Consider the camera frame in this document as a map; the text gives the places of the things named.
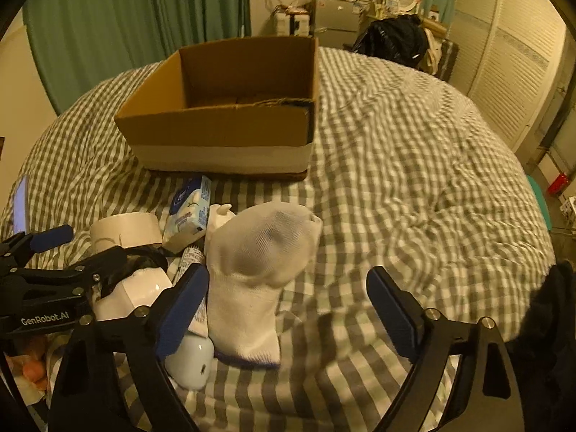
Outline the left human hand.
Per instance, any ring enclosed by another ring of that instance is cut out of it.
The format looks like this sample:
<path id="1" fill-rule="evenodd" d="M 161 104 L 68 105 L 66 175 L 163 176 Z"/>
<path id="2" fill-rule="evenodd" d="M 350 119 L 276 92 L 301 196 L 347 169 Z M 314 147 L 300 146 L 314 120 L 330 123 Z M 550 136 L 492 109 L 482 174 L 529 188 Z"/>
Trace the left human hand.
<path id="1" fill-rule="evenodd" d="M 45 334 L 22 337 L 15 341 L 15 355 L 5 358 L 12 373 L 21 374 L 40 392 L 48 389 L 46 353 L 48 337 Z"/>

